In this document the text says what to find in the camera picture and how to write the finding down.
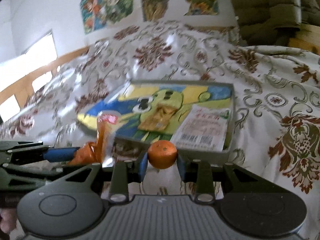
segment orange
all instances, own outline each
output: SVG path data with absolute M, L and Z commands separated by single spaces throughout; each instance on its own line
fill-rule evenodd
M 176 161 L 178 152 L 173 143 L 160 140 L 156 141 L 148 149 L 148 160 L 156 169 L 167 169 Z

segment metal screw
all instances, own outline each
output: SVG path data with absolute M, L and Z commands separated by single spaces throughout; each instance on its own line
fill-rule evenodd
M 198 196 L 198 200 L 201 202 L 211 202 L 213 200 L 213 196 L 210 194 L 200 194 Z
M 110 200 L 116 203 L 121 203 L 125 201 L 127 197 L 123 194 L 114 194 L 110 197 Z

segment cartoon book cover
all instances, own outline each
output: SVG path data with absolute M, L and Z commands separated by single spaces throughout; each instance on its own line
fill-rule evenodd
M 228 108 L 231 106 L 231 89 L 228 86 L 189 85 L 130 85 L 112 100 L 100 101 L 78 120 L 92 130 L 96 130 L 96 119 L 103 110 L 114 110 L 122 115 L 116 134 L 142 142 L 170 140 L 177 128 L 187 117 L 193 104 L 207 108 Z M 153 115 L 158 105 L 177 109 L 163 131 L 140 130 L 138 126 Z

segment paper label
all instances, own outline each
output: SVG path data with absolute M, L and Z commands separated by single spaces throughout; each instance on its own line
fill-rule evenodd
M 178 148 L 222 151 L 230 109 L 208 109 L 193 105 L 171 138 Z
M 99 121 L 105 121 L 111 124 L 116 124 L 118 121 L 118 116 L 114 114 L 102 114 L 101 116 L 99 116 Z

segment patterned bedsheet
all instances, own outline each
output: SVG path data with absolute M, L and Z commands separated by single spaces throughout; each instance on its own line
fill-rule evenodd
M 229 161 L 299 195 L 308 208 L 300 235 L 320 239 L 320 58 L 301 49 L 240 47 L 237 38 L 235 30 L 199 32 L 174 21 L 130 26 L 64 65 L 2 126 L 0 138 L 82 146 L 93 137 L 80 128 L 76 115 L 127 79 L 233 83 L 237 121 Z M 138 149 L 114 147 L 118 159 L 138 154 Z M 142 184 L 129 185 L 132 194 L 191 194 L 193 189 L 180 181 L 176 166 L 149 167 Z M 222 193 L 218 183 L 216 193 Z

